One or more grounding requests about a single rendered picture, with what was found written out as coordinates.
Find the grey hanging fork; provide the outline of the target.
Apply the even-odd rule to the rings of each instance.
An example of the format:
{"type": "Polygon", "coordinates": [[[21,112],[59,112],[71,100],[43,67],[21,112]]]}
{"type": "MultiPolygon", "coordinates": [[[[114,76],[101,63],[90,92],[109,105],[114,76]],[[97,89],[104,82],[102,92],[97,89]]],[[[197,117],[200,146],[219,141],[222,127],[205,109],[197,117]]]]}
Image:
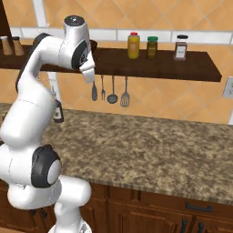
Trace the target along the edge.
{"type": "Polygon", "coordinates": [[[106,91],[104,89],[104,75],[101,75],[101,81],[102,81],[101,96],[102,96],[102,100],[105,101],[105,99],[106,99],[106,91]]]}

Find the brown spice jar white label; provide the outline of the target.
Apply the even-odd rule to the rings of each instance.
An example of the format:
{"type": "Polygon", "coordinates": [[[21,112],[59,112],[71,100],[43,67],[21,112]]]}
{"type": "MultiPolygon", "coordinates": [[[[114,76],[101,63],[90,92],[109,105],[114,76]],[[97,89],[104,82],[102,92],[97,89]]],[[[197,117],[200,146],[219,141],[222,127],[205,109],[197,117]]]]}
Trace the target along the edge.
{"type": "Polygon", "coordinates": [[[187,35],[178,35],[175,45],[174,59],[177,61],[185,61],[187,54],[187,35]]]}

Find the grey hanging ladle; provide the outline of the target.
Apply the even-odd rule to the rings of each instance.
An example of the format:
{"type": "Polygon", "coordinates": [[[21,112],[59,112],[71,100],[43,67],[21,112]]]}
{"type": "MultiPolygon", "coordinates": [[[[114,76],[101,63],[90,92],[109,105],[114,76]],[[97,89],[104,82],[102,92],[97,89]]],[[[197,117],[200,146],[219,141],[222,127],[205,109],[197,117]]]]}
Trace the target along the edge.
{"type": "Polygon", "coordinates": [[[115,104],[117,100],[118,97],[115,94],[115,77],[112,76],[112,94],[107,97],[107,102],[110,104],[115,104]]]}

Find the dark brown bottle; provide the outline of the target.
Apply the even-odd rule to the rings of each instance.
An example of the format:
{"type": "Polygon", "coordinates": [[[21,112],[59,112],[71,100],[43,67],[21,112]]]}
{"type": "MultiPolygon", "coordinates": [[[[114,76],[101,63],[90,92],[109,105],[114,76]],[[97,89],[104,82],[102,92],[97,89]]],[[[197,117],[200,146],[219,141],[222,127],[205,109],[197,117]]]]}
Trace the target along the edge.
{"type": "Polygon", "coordinates": [[[63,115],[62,104],[59,99],[59,88],[55,80],[50,79],[49,83],[50,83],[50,88],[51,88],[53,97],[56,101],[56,108],[54,110],[53,119],[56,123],[60,124],[64,122],[64,115],[63,115]]]}

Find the dark brown wall cabinet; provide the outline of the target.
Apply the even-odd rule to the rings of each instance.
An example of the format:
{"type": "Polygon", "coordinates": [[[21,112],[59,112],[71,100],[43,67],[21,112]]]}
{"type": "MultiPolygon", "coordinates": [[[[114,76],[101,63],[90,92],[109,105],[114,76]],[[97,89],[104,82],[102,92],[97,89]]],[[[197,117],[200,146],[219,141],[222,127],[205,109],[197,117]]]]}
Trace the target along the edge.
{"type": "Polygon", "coordinates": [[[7,35],[9,39],[12,39],[3,0],[0,0],[0,35],[7,35]]]}

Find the dark brown wooden shelf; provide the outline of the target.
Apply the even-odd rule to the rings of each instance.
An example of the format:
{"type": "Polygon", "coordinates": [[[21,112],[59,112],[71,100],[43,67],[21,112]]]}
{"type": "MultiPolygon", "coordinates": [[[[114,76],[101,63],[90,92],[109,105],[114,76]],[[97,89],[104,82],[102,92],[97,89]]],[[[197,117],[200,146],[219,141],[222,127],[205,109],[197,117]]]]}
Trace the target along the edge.
{"type": "Polygon", "coordinates": [[[203,82],[221,80],[221,74],[207,52],[187,51],[185,61],[175,61],[173,51],[158,50],[156,59],[146,59],[146,50],[142,49],[138,59],[130,59],[126,49],[98,47],[93,57],[96,75],[203,82]]]}

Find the grey hanging slotted spatula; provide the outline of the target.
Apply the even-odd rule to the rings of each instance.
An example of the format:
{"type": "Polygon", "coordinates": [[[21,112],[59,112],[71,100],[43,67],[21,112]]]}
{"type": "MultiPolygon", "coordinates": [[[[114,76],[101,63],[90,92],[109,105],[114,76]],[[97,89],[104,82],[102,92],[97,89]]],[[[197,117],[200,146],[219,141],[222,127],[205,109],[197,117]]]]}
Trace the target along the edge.
{"type": "Polygon", "coordinates": [[[130,102],[130,96],[129,93],[127,92],[127,89],[125,89],[125,92],[122,94],[121,99],[120,99],[120,105],[122,107],[128,107],[130,102]]]}

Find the yellow bottle with red cap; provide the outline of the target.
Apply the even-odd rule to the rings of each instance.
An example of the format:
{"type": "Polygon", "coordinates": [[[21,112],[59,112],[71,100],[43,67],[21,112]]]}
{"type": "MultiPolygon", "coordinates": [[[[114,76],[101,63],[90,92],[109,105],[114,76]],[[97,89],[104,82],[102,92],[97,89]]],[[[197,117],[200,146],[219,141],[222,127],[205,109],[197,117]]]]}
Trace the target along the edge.
{"type": "Polygon", "coordinates": [[[139,56],[140,36],[137,32],[131,32],[127,38],[127,55],[131,59],[137,59],[139,56]]]}

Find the grey wall outlet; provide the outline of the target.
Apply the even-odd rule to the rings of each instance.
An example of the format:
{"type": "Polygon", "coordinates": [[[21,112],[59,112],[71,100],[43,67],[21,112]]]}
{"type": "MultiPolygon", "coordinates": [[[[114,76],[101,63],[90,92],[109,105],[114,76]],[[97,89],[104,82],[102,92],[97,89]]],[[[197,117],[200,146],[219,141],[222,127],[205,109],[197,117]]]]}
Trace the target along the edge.
{"type": "Polygon", "coordinates": [[[229,76],[222,95],[224,98],[233,98],[233,76],[229,76]]]}

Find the dark jar with green lid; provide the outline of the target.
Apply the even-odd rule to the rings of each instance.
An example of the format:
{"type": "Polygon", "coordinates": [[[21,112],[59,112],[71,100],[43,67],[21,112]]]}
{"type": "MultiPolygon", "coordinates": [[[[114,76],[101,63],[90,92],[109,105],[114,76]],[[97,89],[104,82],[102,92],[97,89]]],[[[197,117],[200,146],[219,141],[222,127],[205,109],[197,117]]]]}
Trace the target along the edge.
{"type": "Polygon", "coordinates": [[[149,36],[147,38],[147,58],[155,59],[157,56],[157,36],[149,36]]]}

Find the brown wooden cabinet door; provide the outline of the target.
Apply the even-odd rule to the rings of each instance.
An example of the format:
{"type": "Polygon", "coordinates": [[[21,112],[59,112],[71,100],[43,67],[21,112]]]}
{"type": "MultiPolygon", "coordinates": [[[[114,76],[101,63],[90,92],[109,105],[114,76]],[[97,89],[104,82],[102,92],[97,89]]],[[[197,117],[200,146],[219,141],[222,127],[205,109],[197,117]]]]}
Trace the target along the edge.
{"type": "Polygon", "coordinates": [[[165,208],[142,208],[123,203],[109,203],[110,233],[180,233],[182,219],[192,216],[165,208]]]}
{"type": "Polygon", "coordinates": [[[0,190],[0,227],[23,231],[25,233],[47,233],[56,223],[53,208],[21,210],[13,208],[4,190],[0,190]],[[46,219],[40,215],[40,209],[47,213],[46,219]]]}
{"type": "Polygon", "coordinates": [[[233,219],[215,218],[207,216],[194,216],[195,223],[192,233],[198,233],[198,223],[204,223],[202,233],[233,233],[233,219]]]}

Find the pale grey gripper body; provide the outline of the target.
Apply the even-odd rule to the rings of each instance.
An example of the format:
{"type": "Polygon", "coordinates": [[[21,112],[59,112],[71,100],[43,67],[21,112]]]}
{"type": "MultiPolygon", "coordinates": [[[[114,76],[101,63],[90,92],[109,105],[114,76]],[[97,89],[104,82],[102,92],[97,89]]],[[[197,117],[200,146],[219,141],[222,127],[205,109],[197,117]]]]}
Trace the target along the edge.
{"type": "Polygon", "coordinates": [[[95,81],[95,69],[93,67],[88,69],[79,68],[79,71],[82,73],[83,78],[87,83],[95,81]]]}

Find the brown wooden drawer front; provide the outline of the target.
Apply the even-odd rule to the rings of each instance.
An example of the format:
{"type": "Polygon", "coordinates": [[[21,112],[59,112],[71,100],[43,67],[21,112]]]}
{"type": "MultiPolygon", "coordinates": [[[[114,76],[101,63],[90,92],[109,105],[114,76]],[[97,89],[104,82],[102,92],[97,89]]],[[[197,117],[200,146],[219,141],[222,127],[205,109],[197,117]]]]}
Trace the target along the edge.
{"type": "Polygon", "coordinates": [[[233,219],[233,206],[229,206],[229,205],[190,199],[190,198],[174,197],[174,196],[156,194],[145,191],[140,192],[139,199],[143,204],[147,204],[149,206],[169,208],[178,211],[186,211],[192,214],[203,214],[217,218],[233,219]],[[186,202],[189,202],[192,206],[199,206],[203,208],[207,206],[211,206],[213,208],[213,212],[208,213],[208,212],[196,211],[192,209],[186,209],[186,202]]]}

